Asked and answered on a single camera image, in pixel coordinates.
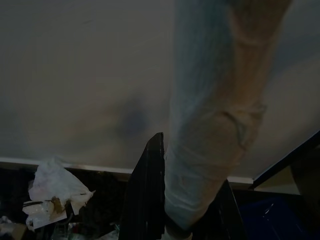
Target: white wall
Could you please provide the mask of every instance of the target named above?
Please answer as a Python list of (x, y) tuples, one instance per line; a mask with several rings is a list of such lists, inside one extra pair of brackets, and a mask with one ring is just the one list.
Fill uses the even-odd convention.
[[(320, 4), (286, 18), (260, 136), (234, 176), (252, 177), (320, 126)], [(0, 2), (0, 156), (133, 168), (168, 135), (170, 0)]]

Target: white trim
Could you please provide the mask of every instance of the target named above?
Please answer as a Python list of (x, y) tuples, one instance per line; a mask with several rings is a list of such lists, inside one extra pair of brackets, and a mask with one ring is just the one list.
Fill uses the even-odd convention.
[[(11, 157), (0, 157), (0, 163), (9, 163), (9, 164), (24, 164), (24, 165), (36, 165), (38, 166), (42, 161), (35, 159), (27, 158), (11, 158)], [(75, 164), (75, 163), (62, 163), (65, 168), (71, 169), (82, 169), (90, 171), (103, 171), (109, 173), (118, 173), (118, 174), (132, 174), (133, 169), (130, 168), (117, 168), (117, 167), (105, 167), (105, 166), (93, 166), (93, 165), (84, 165), (84, 164)], [(231, 183), (240, 183), (240, 184), (252, 184), (254, 180), (249, 177), (237, 177), (229, 176), (228, 181)]]

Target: blue container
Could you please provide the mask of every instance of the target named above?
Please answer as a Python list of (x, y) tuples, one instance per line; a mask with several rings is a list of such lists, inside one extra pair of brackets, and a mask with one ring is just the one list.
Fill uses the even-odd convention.
[(239, 208), (249, 240), (314, 240), (280, 197)]

